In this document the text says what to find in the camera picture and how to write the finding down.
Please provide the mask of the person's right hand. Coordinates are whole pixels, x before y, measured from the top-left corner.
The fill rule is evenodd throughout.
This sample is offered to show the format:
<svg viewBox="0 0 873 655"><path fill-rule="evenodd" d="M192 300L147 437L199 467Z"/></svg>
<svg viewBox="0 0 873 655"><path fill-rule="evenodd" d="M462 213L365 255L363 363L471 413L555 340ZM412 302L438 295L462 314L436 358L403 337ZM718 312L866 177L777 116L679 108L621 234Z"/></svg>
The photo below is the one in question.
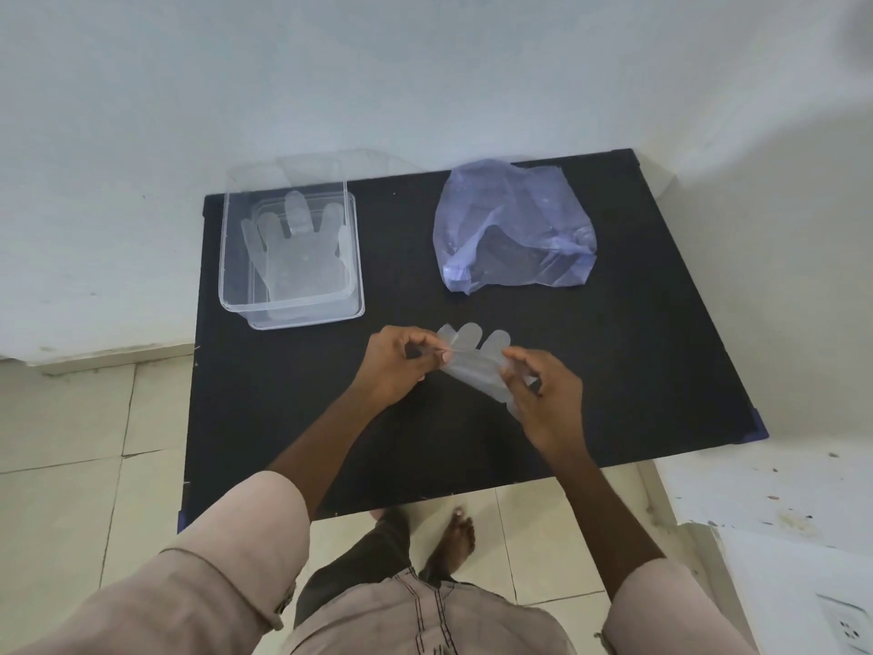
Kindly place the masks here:
<svg viewBox="0 0 873 655"><path fill-rule="evenodd" d="M589 460L582 426L582 380L547 352L544 405L518 410L518 419L533 447L552 471L570 462Z"/></svg>

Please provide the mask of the person's left hand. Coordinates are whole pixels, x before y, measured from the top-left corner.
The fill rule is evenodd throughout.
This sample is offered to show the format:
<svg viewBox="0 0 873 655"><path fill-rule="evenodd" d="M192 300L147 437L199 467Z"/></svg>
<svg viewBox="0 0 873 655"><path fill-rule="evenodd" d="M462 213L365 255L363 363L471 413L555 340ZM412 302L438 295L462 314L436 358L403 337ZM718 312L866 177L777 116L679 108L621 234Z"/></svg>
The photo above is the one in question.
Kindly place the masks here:
<svg viewBox="0 0 873 655"><path fill-rule="evenodd" d="M384 327L373 334L352 388L365 402L382 411L407 396L410 390L397 390L392 382L392 327Z"/></svg>

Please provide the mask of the clear plastic glove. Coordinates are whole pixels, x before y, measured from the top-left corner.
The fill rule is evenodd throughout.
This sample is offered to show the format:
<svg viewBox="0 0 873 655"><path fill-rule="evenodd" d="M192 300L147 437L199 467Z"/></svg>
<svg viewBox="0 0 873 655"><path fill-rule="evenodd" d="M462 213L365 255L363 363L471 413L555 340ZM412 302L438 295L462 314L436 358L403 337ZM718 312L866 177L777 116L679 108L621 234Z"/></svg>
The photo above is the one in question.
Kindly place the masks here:
<svg viewBox="0 0 873 655"><path fill-rule="evenodd" d="M502 329L494 330L487 338L483 335L483 329L473 322L458 330L444 324L437 336L450 348L452 358L442 371L502 403L518 420L518 409L500 372L506 362L503 350L511 345L511 336Z"/></svg>
<svg viewBox="0 0 873 655"><path fill-rule="evenodd" d="M292 190L262 201L241 230L268 302L308 306L351 296L352 238L343 196Z"/></svg>

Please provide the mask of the person's left forearm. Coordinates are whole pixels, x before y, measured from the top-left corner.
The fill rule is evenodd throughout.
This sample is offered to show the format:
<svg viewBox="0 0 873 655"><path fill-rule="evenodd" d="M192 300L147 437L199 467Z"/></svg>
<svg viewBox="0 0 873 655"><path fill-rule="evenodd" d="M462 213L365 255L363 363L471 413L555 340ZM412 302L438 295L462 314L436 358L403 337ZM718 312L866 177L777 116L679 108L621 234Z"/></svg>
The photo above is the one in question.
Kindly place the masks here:
<svg viewBox="0 0 873 655"><path fill-rule="evenodd" d="M377 394L350 387L266 468L299 490L310 520L355 441L386 408Z"/></svg>

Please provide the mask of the person's right forearm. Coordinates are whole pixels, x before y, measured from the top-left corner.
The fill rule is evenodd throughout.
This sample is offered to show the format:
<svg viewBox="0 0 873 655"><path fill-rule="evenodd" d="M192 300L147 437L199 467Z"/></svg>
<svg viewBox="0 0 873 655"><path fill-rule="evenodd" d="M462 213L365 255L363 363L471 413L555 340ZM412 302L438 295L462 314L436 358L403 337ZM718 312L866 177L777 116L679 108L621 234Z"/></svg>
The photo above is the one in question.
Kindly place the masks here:
<svg viewBox="0 0 873 655"><path fill-rule="evenodd" d="M610 600L641 566L664 552L631 513L590 457L582 435L535 444L572 507Z"/></svg>

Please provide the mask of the blue translucent plastic bag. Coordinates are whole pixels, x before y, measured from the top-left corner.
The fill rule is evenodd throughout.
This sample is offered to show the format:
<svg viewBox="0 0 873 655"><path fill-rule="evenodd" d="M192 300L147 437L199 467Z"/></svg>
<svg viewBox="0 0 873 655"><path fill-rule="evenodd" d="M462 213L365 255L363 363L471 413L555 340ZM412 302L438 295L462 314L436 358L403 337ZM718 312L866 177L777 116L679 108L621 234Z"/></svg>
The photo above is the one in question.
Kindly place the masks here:
<svg viewBox="0 0 873 655"><path fill-rule="evenodd" d="M466 295L488 285L584 285L597 257L594 225L559 167L497 160L450 172L433 244L443 284Z"/></svg>

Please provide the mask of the person's right foot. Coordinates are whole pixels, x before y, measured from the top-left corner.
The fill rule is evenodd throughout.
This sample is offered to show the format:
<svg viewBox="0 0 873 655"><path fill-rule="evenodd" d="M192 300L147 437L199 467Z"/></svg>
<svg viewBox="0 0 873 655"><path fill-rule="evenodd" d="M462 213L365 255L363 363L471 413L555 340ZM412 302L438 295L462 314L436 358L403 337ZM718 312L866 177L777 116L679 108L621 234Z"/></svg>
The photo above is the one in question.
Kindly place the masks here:
<svg viewBox="0 0 873 655"><path fill-rule="evenodd" d="M468 560L475 547L473 520L465 513L464 508L456 507L439 542L419 572L419 577L434 587L442 583L454 583L453 574Z"/></svg>

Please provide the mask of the clear plastic container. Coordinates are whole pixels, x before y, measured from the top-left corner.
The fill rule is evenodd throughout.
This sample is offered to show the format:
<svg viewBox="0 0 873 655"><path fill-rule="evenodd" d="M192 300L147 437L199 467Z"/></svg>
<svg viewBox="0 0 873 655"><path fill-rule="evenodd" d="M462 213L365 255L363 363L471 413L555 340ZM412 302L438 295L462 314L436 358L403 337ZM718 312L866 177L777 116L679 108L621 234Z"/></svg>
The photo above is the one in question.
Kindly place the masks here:
<svg viewBox="0 0 873 655"><path fill-rule="evenodd" d="M241 221L250 217L262 201L280 200L292 190L299 190L307 197L337 195L345 198L346 221L351 229L355 281L351 296L308 306L296 306L291 301L270 303L266 300L266 288L257 276L246 250ZM320 185L241 194L225 193L217 292L225 310L241 315L251 328L259 331L312 327L361 317L365 313L365 296L355 198L349 194L347 185L342 189Z"/></svg>

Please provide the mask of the clear plastic container lid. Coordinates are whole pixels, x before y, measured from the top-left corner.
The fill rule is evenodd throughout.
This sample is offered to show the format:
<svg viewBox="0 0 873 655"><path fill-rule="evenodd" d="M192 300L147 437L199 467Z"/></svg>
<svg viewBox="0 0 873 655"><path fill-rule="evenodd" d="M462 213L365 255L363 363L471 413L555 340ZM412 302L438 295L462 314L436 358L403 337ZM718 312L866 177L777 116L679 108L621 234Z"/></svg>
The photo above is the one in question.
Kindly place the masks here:
<svg viewBox="0 0 873 655"><path fill-rule="evenodd" d="M226 175L225 192L241 194L320 185L342 189L349 181L423 171L418 165L375 149L301 153L231 168Z"/></svg>

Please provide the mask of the dark trousers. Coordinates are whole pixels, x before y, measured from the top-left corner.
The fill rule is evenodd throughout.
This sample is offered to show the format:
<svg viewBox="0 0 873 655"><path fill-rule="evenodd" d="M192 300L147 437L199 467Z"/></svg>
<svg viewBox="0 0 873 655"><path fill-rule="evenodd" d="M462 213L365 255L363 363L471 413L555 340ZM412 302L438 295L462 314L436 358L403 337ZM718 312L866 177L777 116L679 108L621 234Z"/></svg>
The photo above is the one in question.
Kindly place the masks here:
<svg viewBox="0 0 873 655"><path fill-rule="evenodd" d="M406 513L399 507L387 508L351 549L311 574L298 594L294 628L345 591L378 584L411 568L410 535Z"/></svg>

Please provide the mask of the white paint-stained ledge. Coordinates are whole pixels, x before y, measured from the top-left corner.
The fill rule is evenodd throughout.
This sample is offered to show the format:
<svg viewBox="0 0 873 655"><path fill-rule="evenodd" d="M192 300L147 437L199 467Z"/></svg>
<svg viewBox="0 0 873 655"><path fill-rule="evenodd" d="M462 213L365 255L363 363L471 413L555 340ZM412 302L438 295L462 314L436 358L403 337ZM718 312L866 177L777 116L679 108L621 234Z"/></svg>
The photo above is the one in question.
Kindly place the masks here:
<svg viewBox="0 0 873 655"><path fill-rule="evenodd" d="M873 618L873 440L770 438L653 468L658 507L692 529L760 655L841 655L816 594Z"/></svg>

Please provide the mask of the light beige shirt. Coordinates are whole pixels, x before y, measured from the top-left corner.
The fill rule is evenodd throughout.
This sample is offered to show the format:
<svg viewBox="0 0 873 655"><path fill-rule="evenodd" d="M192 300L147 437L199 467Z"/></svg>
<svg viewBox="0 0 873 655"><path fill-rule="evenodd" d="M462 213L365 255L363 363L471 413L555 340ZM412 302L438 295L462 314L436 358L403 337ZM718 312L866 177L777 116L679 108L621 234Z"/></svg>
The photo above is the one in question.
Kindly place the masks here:
<svg viewBox="0 0 873 655"><path fill-rule="evenodd" d="M11 655L252 655L309 555L299 489L273 472L237 484L137 572L100 589L58 628ZM643 564L602 628L610 655L756 655L674 561ZM287 655L574 655L548 612L411 569L317 609Z"/></svg>

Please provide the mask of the white wall socket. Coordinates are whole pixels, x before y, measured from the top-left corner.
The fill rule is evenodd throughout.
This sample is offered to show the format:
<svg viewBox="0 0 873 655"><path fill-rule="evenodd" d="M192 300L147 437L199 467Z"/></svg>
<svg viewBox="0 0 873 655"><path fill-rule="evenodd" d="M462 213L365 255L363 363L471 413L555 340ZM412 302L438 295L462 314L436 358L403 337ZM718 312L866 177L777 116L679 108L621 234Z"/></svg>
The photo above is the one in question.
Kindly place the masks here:
<svg viewBox="0 0 873 655"><path fill-rule="evenodd" d="M816 594L841 655L873 655L873 618L859 606Z"/></svg>

